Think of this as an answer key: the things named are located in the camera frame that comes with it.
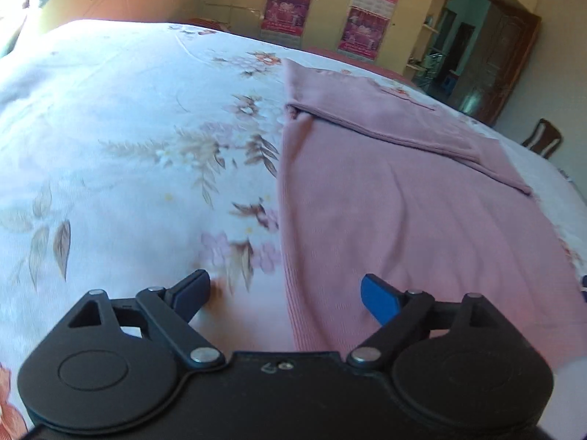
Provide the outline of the pink knit sweater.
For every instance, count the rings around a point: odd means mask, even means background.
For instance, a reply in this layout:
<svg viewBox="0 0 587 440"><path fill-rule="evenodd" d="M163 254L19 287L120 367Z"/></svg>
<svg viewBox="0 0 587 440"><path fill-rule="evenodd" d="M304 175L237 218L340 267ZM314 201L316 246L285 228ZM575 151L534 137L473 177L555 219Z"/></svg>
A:
<svg viewBox="0 0 587 440"><path fill-rule="evenodd" d="M295 346L376 330L364 275L444 301L489 298L552 367L586 353L586 305L550 220L499 141L420 96L285 61L278 168Z"/></svg>

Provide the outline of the pink checkered bed cover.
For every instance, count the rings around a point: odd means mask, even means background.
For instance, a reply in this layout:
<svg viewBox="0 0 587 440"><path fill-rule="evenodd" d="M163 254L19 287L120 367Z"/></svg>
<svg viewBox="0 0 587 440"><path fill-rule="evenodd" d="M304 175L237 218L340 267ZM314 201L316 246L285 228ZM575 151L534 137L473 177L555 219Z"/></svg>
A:
<svg viewBox="0 0 587 440"><path fill-rule="evenodd" d="M178 20L178 23L205 28L206 30L213 32L230 33L230 29L226 24L215 22L209 19L189 18ZM330 60L336 60L337 62L348 64L352 67L359 67L362 70L368 70L368 72L378 74L379 76L386 77L392 81L397 81L397 83L400 84L408 85L408 87L414 88L416 91L418 90L416 84L414 84L412 81L409 81L407 77L403 77L402 74L396 73L394 70L387 70L384 67L378 67L374 63L364 62L363 60L358 60L358 58L344 56L342 53L316 47L306 48L305 52L328 58Z"/></svg>

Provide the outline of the lower right magenta poster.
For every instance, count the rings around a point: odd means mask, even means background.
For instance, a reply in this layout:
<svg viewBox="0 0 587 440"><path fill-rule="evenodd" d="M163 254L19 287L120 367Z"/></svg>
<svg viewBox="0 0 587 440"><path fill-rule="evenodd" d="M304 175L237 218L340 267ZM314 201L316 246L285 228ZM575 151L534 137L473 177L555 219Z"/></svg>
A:
<svg viewBox="0 0 587 440"><path fill-rule="evenodd" d="M351 7L338 50L374 61L388 23L388 18Z"/></svg>

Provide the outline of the dark wooden chair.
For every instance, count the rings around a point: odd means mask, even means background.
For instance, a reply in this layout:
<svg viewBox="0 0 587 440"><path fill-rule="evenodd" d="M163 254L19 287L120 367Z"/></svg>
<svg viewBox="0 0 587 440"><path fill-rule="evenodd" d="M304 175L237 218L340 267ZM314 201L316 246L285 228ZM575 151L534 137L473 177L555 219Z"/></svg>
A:
<svg viewBox="0 0 587 440"><path fill-rule="evenodd" d="M563 136L557 127L545 118L540 118L533 132L521 145L548 160L562 145Z"/></svg>

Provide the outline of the white floral bed sheet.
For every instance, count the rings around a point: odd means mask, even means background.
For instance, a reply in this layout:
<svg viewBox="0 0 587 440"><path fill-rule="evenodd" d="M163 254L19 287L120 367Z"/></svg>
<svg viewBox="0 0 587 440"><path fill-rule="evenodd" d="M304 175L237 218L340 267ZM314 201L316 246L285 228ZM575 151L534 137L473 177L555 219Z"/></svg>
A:
<svg viewBox="0 0 587 440"><path fill-rule="evenodd" d="M586 268L586 207L547 161L419 91L314 54L186 25L81 20L1 60L1 435L25 437L40 363L31 355L74 304L72 331L98 358L73 356L69 407L98 415L105 437L123 422L118 363L111 401L88 379L122 340L146 363L141 386L162 384L162 346L120 329L112 299L136 298L147 336L165 306L149 286L206 270L212 297L189 324L170 319L182 360L198 337L225 355L295 346L281 252L278 168L287 122L285 61L367 77L444 108L499 141L550 220L579 275ZM586 434L586 353L552 367L541 427L556 439Z"/></svg>

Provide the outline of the dark brown wooden door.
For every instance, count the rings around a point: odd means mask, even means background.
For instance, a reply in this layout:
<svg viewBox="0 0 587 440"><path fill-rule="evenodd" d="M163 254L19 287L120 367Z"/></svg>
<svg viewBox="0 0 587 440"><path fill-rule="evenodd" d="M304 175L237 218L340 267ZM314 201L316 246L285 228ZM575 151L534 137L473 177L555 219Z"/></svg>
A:
<svg viewBox="0 0 587 440"><path fill-rule="evenodd" d="M450 97L457 111L496 124L537 40L540 18L492 4Z"/></svg>

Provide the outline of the lower left magenta poster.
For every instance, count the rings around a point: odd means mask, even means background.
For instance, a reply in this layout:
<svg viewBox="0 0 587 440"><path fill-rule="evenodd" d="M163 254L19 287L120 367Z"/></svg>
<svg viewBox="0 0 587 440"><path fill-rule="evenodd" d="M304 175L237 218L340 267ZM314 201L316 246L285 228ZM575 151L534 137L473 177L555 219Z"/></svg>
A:
<svg viewBox="0 0 587 440"><path fill-rule="evenodd" d="M299 49L311 0L267 0L260 38Z"/></svg>

